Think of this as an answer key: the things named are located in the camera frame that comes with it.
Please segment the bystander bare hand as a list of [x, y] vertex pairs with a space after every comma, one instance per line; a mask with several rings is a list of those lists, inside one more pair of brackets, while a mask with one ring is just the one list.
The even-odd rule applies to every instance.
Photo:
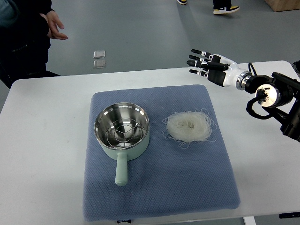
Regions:
[[64, 29], [64, 25], [55, 11], [51, 10], [46, 15], [42, 13], [40, 15], [46, 20], [48, 24], [48, 38], [58, 40], [68, 39], [68, 36], [66, 34], [60, 32], [60, 30]]

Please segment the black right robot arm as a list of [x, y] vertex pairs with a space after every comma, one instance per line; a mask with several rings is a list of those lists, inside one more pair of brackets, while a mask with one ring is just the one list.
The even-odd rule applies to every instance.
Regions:
[[275, 118], [283, 135], [299, 141], [300, 82], [278, 72], [271, 77], [257, 75], [252, 63], [248, 69], [251, 76], [241, 83], [246, 92], [255, 94], [247, 103], [248, 114], [260, 120]]

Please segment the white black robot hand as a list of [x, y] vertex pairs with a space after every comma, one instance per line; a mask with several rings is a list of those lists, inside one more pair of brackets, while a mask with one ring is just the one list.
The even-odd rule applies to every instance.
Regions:
[[244, 90], [252, 76], [249, 71], [240, 68], [236, 62], [224, 56], [197, 49], [192, 49], [191, 52], [193, 54], [189, 55], [187, 64], [193, 68], [189, 72], [200, 75], [218, 86], [233, 86]]

